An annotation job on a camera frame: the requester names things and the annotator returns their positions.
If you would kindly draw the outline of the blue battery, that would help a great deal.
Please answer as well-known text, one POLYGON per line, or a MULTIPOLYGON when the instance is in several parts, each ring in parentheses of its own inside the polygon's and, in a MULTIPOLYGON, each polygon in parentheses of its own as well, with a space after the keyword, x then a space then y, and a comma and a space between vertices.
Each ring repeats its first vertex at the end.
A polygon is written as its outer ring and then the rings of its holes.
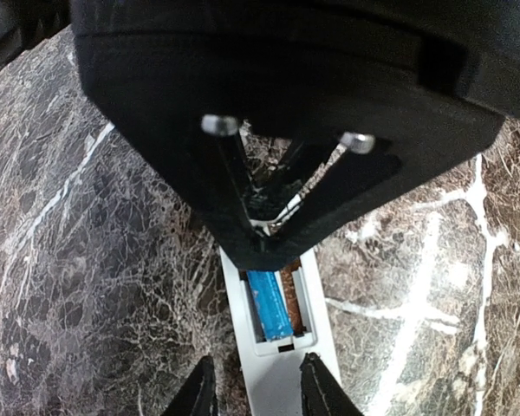
POLYGON ((289 314, 273 271, 247 270, 250 291, 267 341, 292 336, 289 314))

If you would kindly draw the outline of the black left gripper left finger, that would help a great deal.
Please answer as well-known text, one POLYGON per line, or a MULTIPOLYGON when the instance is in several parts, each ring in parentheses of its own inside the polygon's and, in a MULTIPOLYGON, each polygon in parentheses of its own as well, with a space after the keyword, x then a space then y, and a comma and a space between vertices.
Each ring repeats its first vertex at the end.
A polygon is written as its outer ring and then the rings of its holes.
POLYGON ((218 416, 213 358, 203 356, 162 416, 218 416))

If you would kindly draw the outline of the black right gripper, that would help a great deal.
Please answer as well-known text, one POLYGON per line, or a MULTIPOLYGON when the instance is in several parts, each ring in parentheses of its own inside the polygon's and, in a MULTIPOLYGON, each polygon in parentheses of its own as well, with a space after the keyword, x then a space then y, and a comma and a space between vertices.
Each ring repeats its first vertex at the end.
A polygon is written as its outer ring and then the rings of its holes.
POLYGON ((89 99, 241 269, 278 270, 520 120, 520 1, 74 1, 89 99), (259 251, 204 114, 344 153, 259 251))

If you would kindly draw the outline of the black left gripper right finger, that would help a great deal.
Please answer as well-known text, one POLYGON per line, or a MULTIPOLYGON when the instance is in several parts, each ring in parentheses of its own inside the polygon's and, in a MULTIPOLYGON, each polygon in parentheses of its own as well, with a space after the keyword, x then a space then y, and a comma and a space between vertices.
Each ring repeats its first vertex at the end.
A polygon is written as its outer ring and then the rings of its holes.
POLYGON ((300 371, 304 416, 363 416, 318 354, 307 353, 300 371))

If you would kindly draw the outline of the white remote control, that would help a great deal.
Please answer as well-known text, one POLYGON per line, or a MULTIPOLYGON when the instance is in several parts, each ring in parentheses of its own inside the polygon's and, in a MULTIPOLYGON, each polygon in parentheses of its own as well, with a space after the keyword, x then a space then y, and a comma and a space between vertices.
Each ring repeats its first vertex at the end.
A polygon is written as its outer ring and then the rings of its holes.
POLYGON ((300 366, 306 354, 317 354, 337 384, 341 384, 314 251, 304 252, 300 266, 291 274, 302 328, 298 335, 276 339, 265 336, 255 295, 243 273, 223 251, 220 257, 250 412, 253 415, 301 415, 300 366))

